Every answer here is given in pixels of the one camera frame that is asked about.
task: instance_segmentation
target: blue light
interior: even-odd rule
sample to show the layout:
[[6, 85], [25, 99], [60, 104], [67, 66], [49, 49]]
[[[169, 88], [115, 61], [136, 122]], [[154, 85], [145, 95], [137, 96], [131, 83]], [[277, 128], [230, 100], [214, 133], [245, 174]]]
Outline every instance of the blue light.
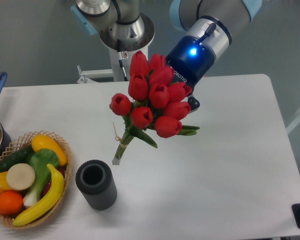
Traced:
[[189, 51], [189, 53], [190, 53], [192, 56], [194, 56], [194, 55], [197, 54], [197, 49], [194, 47], [194, 48], [192, 48], [192, 49]]

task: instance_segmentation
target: white table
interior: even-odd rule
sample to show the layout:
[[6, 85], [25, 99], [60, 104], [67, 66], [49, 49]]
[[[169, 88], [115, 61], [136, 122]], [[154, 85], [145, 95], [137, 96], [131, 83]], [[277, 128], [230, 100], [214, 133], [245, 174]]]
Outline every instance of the white table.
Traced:
[[[36, 229], [0, 226], [0, 239], [239, 240], [300, 235], [291, 205], [300, 175], [266, 75], [207, 77], [195, 89], [201, 107], [183, 120], [191, 137], [159, 138], [155, 149], [134, 139], [119, 166], [111, 97], [127, 82], [6, 87], [0, 121], [12, 138], [56, 132], [73, 153], [73, 176], [57, 214]], [[90, 208], [75, 184], [77, 169], [99, 159], [112, 169], [118, 197]]]

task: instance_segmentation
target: flower stem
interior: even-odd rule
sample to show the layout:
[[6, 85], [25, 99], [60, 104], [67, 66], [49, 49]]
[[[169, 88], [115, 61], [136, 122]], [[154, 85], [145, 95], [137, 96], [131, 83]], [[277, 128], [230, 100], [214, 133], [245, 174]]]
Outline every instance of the flower stem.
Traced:
[[[122, 145], [128, 145], [132, 139], [134, 139], [134, 136], [131, 136], [127, 130], [124, 131], [124, 134], [122, 136], [122, 140], [121, 140], [121, 144]], [[112, 164], [113, 165], [119, 165], [120, 164], [120, 160], [127, 148], [124, 147], [124, 146], [121, 146], [121, 144], [119, 144], [118, 148], [116, 149], [116, 152], [115, 152], [115, 155], [114, 155], [114, 158], [112, 160]]]

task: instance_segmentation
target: yellow banana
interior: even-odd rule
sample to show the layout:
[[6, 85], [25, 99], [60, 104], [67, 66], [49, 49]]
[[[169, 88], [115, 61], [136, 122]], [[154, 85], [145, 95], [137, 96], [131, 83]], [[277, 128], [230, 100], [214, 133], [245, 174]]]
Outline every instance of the yellow banana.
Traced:
[[49, 191], [35, 205], [20, 213], [12, 222], [13, 226], [18, 227], [31, 223], [49, 211], [60, 199], [65, 188], [64, 177], [52, 164], [48, 163], [46, 166], [51, 172]]

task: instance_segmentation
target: orange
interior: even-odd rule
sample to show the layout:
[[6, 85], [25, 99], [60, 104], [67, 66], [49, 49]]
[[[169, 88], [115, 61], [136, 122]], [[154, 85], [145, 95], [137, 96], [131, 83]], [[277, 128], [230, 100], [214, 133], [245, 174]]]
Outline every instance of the orange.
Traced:
[[0, 214], [9, 215], [19, 212], [24, 205], [22, 195], [17, 191], [4, 191], [0, 194]]

